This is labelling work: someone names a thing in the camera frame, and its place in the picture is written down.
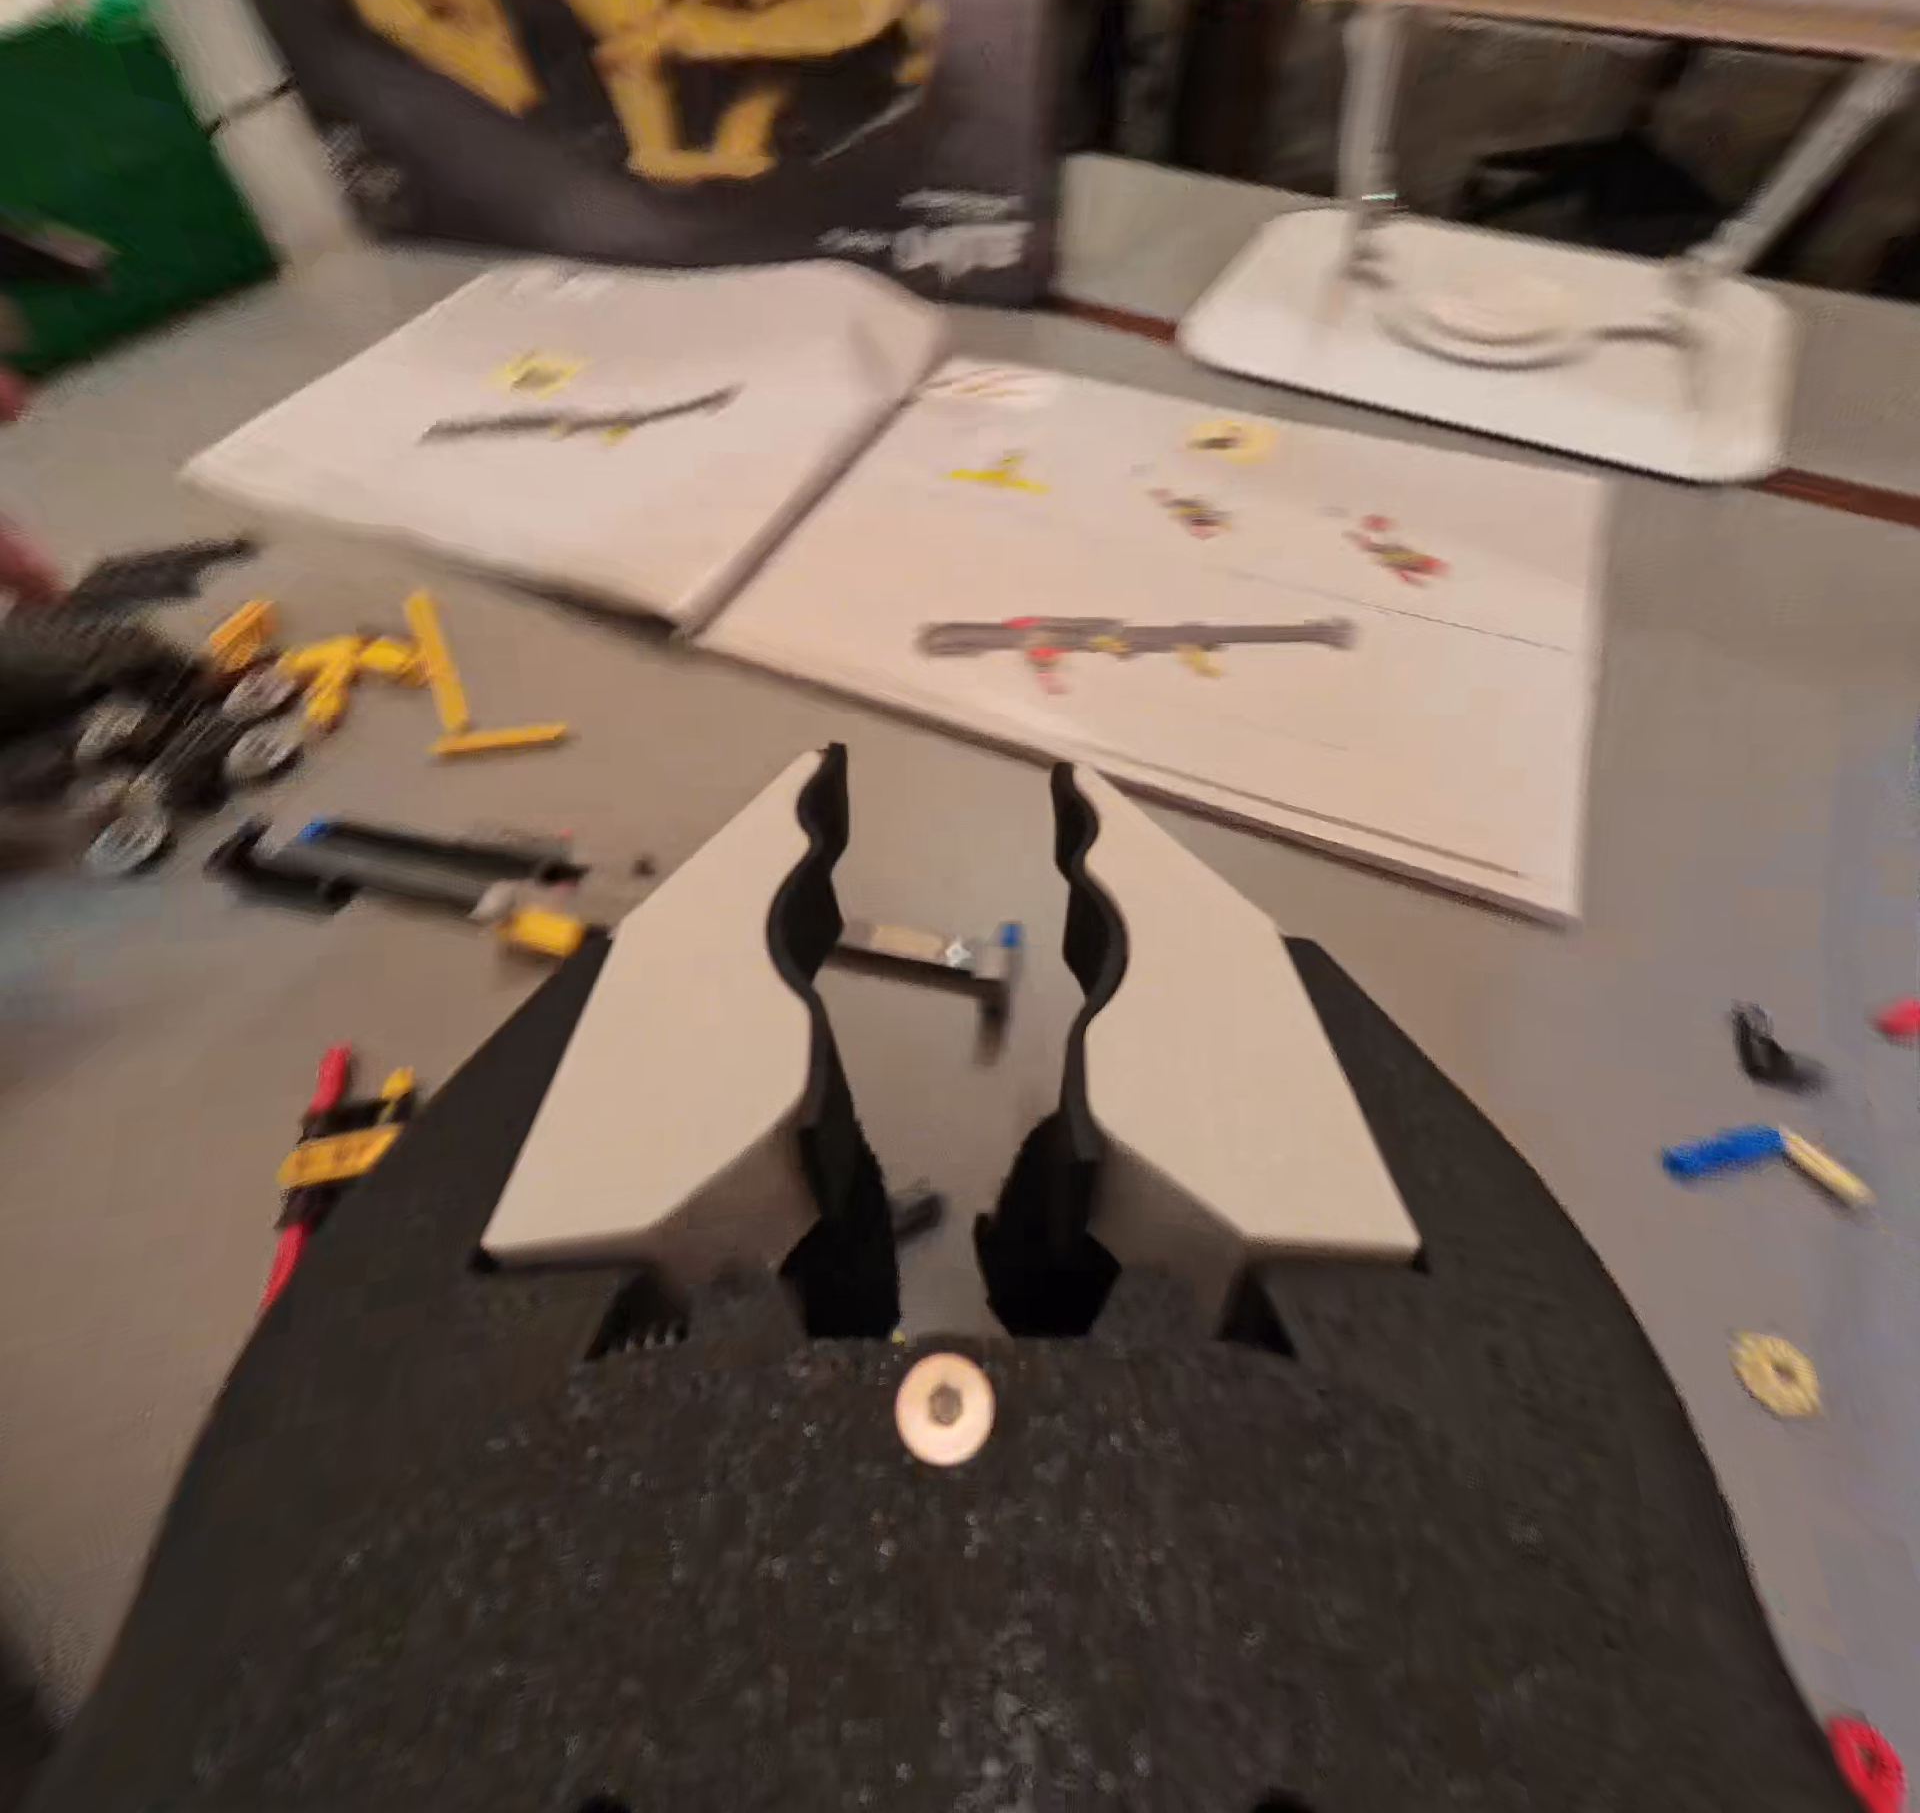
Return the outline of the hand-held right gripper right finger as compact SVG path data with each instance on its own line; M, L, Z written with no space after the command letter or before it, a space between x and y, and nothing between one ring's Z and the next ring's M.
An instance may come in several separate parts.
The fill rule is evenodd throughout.
M1059 764L1053 805L1091 1239L1196 1297L1273 1260L1408 1267L1420 1231L1276 921L1107 776Z

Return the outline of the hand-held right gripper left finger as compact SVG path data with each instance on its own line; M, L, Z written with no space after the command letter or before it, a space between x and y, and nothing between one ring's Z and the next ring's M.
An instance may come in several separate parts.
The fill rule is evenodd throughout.
M818 1222L800 1129L827 1090L846 751L802 751L608 938L481 1236L495 1267L778 1269Z

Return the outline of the black connector with red pin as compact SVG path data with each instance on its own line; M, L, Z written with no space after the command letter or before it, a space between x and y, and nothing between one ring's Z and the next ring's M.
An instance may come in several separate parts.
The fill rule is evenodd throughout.
M301 1115L298 1145L377 1123L381 1100L358 1098L354 1094L354 1075L354 1047L327 1047L320 1060L311 1097Z

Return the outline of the black grey elbow connector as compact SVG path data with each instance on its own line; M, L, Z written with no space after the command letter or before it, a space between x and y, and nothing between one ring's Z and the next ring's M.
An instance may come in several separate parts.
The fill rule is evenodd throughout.
M1814 1094L1825 1083L1822 1062L1789 1048L1760 1004L1734 1004L1729 1009L1729 1027L1736 1060L1747 1080L1797 1097Z

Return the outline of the long grey black beam assembly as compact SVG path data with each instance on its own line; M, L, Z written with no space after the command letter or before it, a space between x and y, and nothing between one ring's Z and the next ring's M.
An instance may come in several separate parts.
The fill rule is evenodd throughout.
M482 927L528 958L557 963L584 938L608 932L578 906L590 869L564 839L430 836L349 817L318 817L289 836L249 818L205 857L205 871L232 891L318 914L369 898ZM989 935L949 935L878 918L845 918L832 960L903 984L941 987L973 1003L977 1054L994 1057L1011 1023L1028 955L1020 922Z

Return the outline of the open instruction booklet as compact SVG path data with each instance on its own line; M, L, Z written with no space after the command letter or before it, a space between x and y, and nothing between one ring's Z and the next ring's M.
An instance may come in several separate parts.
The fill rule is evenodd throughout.
M1592 473L970 352L845 263L546 259L479 274L179 482L1582 914Z

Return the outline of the joined yellow connector pair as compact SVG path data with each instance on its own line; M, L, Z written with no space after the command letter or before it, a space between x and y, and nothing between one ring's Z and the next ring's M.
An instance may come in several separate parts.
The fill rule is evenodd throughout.
M349 714L351 692L361 679L417 689L427 683L413 640L396 634L335 634L279 654L275 670L301 689L301 720L327 732Z

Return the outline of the tan pin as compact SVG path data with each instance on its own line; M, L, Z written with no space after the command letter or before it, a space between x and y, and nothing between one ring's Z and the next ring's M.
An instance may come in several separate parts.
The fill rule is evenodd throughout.
M1779 1154L1789 1165L1798 1171L1802 1178L1812 1179L1822 1188L1833 1200L1838 1200L1853 1210L1875 1208L1879 1196L1875 1188L1842 1165L1833 1152L1818 1147L1812 1138L1801 1131L1779 1127Z

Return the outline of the tan gear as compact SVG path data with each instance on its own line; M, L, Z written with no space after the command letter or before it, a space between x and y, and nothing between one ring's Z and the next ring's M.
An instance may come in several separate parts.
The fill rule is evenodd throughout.
M1769 1331L1740 1331L1729 1343L1729 1365L1769 1416L1785 1421L1822 1413L1822 1385L1812 1358L1786 1337Z

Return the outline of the pile of dark beams and wheels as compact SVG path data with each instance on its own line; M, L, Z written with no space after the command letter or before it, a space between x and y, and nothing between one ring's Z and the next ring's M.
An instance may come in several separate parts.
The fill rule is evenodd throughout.
M105 876L163 860L179 829L301 764L301 689L261 661L205 670L152 611L206 572L259 555L252 537L109 555L49 600L4 598L4 866L75 849Z

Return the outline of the white metal stand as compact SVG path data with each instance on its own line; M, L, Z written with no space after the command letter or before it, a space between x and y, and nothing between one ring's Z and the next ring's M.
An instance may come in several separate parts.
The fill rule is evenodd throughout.
M1350 15L1336 201L1260 228L1179 322L1186 357L1670 481L1779 471L1798 326L1749 267L1907 102L1915 65L1861 63L1738 213L1648 261L1406 213L1389 150L1406 19Z

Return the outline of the red bushing piece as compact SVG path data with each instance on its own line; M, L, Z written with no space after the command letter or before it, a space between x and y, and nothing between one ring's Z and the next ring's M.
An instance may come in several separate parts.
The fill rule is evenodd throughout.
M1825 1721L1837 1773L1861 1810L1907 1809L1907 1767L1896 1745L1872 1721L1837 1712Z

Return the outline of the dark box with yellow car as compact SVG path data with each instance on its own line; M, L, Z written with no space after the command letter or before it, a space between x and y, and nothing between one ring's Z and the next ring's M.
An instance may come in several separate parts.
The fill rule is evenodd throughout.
M1029 306L1059 0L249 0L378 235Z

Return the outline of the green bin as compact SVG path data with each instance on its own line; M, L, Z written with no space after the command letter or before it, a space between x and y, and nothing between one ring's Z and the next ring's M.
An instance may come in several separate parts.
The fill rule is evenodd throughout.
M277 274L151 0L4 33L4 367L39 381Z

